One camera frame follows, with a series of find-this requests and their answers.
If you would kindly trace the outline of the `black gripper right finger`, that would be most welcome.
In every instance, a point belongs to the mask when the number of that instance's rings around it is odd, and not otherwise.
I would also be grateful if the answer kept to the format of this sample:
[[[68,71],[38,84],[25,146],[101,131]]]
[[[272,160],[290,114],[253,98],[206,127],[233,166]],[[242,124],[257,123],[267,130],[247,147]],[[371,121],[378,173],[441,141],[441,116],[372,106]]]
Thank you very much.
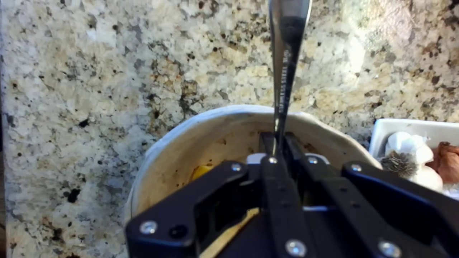
[[[286,154],[299,180],[312,258],[459,258],[459,202],[368,161],[335,167]]]

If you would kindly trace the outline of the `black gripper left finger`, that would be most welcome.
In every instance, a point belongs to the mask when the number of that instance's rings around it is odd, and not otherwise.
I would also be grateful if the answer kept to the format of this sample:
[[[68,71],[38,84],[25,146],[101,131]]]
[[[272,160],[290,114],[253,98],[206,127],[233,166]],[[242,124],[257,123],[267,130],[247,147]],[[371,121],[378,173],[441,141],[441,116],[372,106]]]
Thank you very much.
[[[256,164],[226,160],[130,219],[130,258],[199,258],[230,227],[220,258],[306,258],[308,225],[292,133]]]

